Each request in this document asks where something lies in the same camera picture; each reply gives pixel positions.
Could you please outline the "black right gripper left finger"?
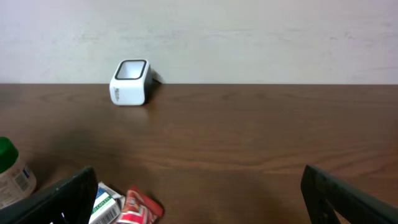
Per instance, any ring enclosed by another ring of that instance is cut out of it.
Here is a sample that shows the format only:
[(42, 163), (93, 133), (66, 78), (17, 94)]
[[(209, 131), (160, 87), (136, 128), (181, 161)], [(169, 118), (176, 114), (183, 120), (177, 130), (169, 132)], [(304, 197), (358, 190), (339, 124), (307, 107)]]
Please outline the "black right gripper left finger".
[(94, 168), (85, 167), (71, 177), (1, 209), (1, 224), (88, 224), (97, 191)]

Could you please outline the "white Panadol box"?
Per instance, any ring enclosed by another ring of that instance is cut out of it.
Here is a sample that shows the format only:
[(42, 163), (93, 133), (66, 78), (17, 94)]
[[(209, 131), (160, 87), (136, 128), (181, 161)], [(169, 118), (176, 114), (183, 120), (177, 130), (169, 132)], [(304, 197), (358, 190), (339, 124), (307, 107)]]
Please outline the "white Panadol box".
[(100, 182), (89, 224), (116, 223), (124, 203), (125, 196), (117, 193), (103, 182)]

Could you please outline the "red Top chocolate bar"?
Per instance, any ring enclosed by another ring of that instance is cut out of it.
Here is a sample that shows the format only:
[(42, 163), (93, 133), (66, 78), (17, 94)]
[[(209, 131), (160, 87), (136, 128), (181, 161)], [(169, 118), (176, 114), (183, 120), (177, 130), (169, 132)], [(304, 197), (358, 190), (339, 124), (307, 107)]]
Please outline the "red Top chocolate bar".
[(117, 224), (154, 224), (164, 216), (163, 207), (133, 185), (126, 194), (126, 201)]

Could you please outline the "green lid jar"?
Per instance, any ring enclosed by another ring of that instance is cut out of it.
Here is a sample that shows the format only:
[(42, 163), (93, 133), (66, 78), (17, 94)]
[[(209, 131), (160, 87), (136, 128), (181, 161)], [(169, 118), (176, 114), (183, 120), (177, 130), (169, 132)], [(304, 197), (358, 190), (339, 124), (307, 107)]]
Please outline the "green lid jar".
[(1, 137), (1, 209), (30, 196), (37, 179), (11, 140)]

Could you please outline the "white barcode scanner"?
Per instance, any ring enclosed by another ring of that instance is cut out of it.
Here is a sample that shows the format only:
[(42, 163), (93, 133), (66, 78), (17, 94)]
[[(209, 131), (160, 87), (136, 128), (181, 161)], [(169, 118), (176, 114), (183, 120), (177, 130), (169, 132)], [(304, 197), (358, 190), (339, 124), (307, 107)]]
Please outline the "white barcode scanner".
[(143, 105), (149, 98), (151, 85), (152, 71), (148, 60), (123, 60), (109, 83), (111, 101), (118, 106)]

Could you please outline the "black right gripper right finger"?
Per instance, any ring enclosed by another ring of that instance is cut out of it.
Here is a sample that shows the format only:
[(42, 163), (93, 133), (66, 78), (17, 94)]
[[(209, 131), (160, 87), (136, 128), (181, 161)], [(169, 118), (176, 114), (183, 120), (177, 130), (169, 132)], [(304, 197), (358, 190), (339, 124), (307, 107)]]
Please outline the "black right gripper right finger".
[(339, 223), (337, 214), (350, 223), (397, 223), (397, 207), (316, 166), (305, 166), (300, 188), (312, 224)]

